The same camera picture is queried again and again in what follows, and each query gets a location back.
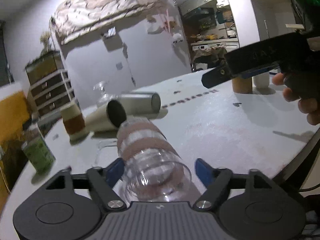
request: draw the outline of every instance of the metal screw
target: metal screw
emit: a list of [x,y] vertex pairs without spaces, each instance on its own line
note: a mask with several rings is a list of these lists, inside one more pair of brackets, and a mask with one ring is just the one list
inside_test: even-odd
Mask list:
[[201,208],[201,209],[207,209],[210,208],[212,206],[210,201],[207,200],[201,200],[199,202],[196,203],[197,208]]
[[70,172],[72,169],[71,169],[71,166],[68,166],[67,168],[61,170],[62,172]]
[[108,207],[110,208],[121,208],[124,203],[121,200],[111,200],[108,202]]

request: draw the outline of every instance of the cable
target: cable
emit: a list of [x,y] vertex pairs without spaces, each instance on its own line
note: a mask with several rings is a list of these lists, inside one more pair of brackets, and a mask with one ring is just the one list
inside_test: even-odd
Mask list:
[[6,189],[7,189],[7,192],[8,192],[9,194],[11,194],[11,191],[10,191],[10,189],[9,189],[9,187],[8,187],[8,184],[7,184],[7,182],[6,182],[5,178],[4,178],[4,174],[3,174],[3,172],[2,172],[1,165],[0,165],[0,174],[1,174],[1,177],[2,177],[3,182],[4,182],[4,186],[5,186]]
[[311,191],[311,190],[314,190],[316,188],[319,188],[320,187],[320,183],[313,186],[313,187],[310,187],[310,188],[303,188],[303,189],[299,189],[298,192],[307,192],[307,191]]

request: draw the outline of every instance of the silver cylinder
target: silver cylinder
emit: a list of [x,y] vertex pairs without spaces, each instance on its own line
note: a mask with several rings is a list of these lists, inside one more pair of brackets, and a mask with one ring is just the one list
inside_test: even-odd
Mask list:
[[155,92],[130,92],[121,94],[117,100],[122,104],[127,115],[157,114],[161,99]]

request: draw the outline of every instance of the bottle label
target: bottle label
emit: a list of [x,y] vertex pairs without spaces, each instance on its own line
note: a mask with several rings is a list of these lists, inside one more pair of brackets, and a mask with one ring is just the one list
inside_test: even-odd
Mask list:
[[34,166],[37,173],[46,172],[55,161],[55,157],[48,149],[42,137],[33,139],[23,149],[23,152]]

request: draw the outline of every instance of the wall hanging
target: wall hanging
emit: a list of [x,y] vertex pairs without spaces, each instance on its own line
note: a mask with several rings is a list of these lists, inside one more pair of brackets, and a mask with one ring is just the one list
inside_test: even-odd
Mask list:
[[66,0],[52,15],[50,28],[63,45],[121,18],[161,6],[161,0]]

